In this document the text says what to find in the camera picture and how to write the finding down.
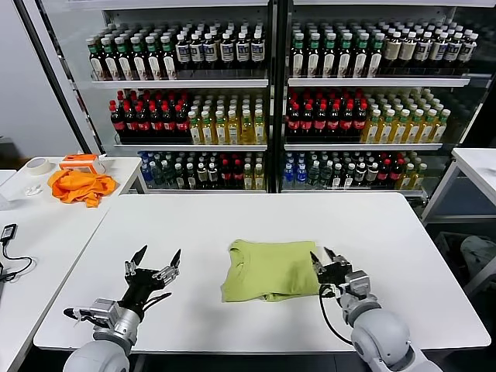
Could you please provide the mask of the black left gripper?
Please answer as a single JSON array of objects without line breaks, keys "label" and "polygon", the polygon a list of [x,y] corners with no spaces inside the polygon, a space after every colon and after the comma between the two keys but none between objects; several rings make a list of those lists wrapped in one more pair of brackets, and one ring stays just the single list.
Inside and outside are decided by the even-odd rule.
[{"label": "black left gripper", "polygon": [[128,289],[119,301],[119,306],[134,312],[143,312],[150,295],[165,288],[163,280],[174,280],[179,275],[181,249],[173,256],[170,264],[162,270],[137,270],[147,250],[147,245],[135,252],[131,261],[125,262]]}]

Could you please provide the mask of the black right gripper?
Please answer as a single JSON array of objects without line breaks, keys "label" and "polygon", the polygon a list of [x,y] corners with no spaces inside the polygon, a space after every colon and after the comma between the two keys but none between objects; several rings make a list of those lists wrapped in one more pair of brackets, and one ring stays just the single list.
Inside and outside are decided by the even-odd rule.
[{"label": "black right gripper", "polygon": [[325,247],[324,251],[329,258],[327,265],[323,266],[319,258],[310,252],[312,267],[318,275],[320,284],[334,284],[339,286],[346,282],[345,276],[352,272],[351,263],[342,255],[335,254],[331,249]]}]

